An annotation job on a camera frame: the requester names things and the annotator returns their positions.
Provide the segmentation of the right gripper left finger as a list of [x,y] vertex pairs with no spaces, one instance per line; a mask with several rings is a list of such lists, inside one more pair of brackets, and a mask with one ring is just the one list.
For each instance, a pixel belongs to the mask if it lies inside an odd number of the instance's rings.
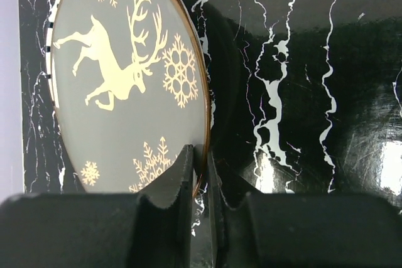
[[1,204],[2,267],[188,267],[193,155],[139,193],[14,195]]

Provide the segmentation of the grey reindeer pattern plate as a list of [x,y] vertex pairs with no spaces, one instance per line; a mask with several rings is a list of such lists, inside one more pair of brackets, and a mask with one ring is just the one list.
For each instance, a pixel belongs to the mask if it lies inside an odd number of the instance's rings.
[[138,192],[210,141],[204,55],[183,0],[61,0],[53,32],[70,162],[86,191]]

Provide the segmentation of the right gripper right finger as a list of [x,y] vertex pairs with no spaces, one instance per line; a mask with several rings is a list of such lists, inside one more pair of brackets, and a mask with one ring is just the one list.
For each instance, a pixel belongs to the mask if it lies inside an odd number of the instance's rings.
[[401,217],[365,194],[262,193],[208,158],[214,267],[400,267]]

